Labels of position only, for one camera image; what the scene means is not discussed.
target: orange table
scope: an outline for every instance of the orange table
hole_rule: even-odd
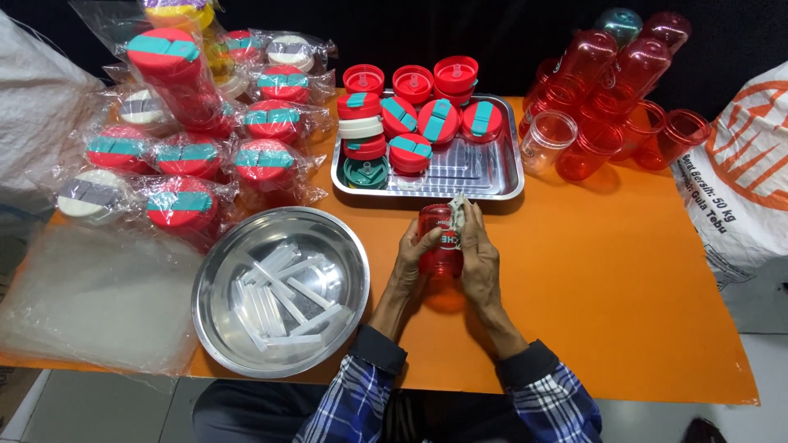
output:
[[[521,99],[507,100],[519,121]],[[317,151],[328,158],[313,183],[330,196],[315,207],[342,219],[366,246],[372,270],[368,316],[392,269],[397,242],[425,202],[343,195],[329,175],[333,135]],[[606,165],[581,185],[557,176],[527,177],[518,198],[481,208],[489,238],[500,249],[509,315],[526,339],[550,346],[592,396],[759,403],[742,343],[668,172]],[[400,341],[409,354],[399,385],[501,392],[484,340],[474,339],[479,333],[472,316],[423,307]],[[291,380],[326,383],[343,355]],[[103,370],[11,356],[0,357],[0,365]],[[188,374],[237,377],[202,348]]]

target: blue plaid sleeve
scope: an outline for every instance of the blue plaid sleeve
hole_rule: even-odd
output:
[[[295,443],[353,441],[381,436],[383,411],[407,353],[369,326],[359,334],[318,410],[301,426]]]
[[[602,442],[602,415],[577,376],[540,341],[499,363],[520,419],[539,442]]]

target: orange logo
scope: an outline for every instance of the orange logo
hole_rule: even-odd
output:
[[[788,114],[784,104],[775,105],[787,91],[788,80],[767,81],[740,91],[730,114],[723,111],[712,123],[705,145],[714,172],[725,184],[747,200],[776,210],[788,210],[788,189],[784,188],[788,182]],[[743,110],[749,113],[744,121],[739,116]],[[776,116],[782,121],[764,128],[758,120],[767,115],[769,120]],[[727,130],[721,132],[720,125]]]

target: stainless steel bowl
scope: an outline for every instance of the stainless steel bowl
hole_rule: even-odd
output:
[[[277,245],[295,242],[301,254],[323,254],[318,268],[297,274],[328,301],[350,308],[352,315],[339,333],[308,356],[271,361],[255,347],[232,311],[232,281],[251,268],[252,257],[261,260]],[[203,347],[222,366],[254,378],[282,378],[298,374],[327,359],[347,340],[359,323],[370,291],[370,264],[359,238],[340,219],[309,207],[284,207],[248,218],[225,234],[199,268],[191,296],[191,312]],[[306,318],[322,309],[294,300]],[[285,329],[298,323],[281,309]]]

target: black background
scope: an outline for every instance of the black background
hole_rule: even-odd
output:
[[[673,10],[693,26],[659,87],[649,96],[667,110],[689,108],[709,120],[750,78],[788,60],[785,0],[223,0],[222,26],[306,32],[332,39],[342,72],[370,63],[387,76],[401,65],[424,65],[470,55],[480,65],[477,91],[523,95],[540,61],[559,56],[576,29],[587,29],[610,6],[633,9],[645,20]],[[0,0],[12,18],[52,39],[81,68],[106,77],[117,60],[65,0]]]

